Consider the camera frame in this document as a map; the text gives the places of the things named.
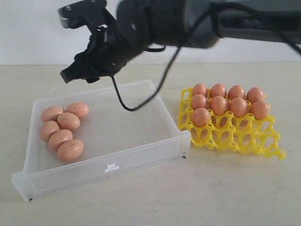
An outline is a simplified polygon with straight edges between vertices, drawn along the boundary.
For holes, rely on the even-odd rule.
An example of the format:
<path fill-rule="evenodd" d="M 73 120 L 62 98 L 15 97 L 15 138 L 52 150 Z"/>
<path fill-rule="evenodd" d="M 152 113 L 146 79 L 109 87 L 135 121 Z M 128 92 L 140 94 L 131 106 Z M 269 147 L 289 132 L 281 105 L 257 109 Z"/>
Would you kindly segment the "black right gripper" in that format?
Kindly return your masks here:
<path fill-rule="evenodd" d="M 145 37 L 136 32 L 126 39 L 126 34 L 116 26 L 109 26 L 90 36 L 89 44 L 74 58 L 74 63 L 60 72 L 65 83 L 85 80 L 93 83 L 100 77 L 113 76 L 128 61 L 146 49 Z"/>

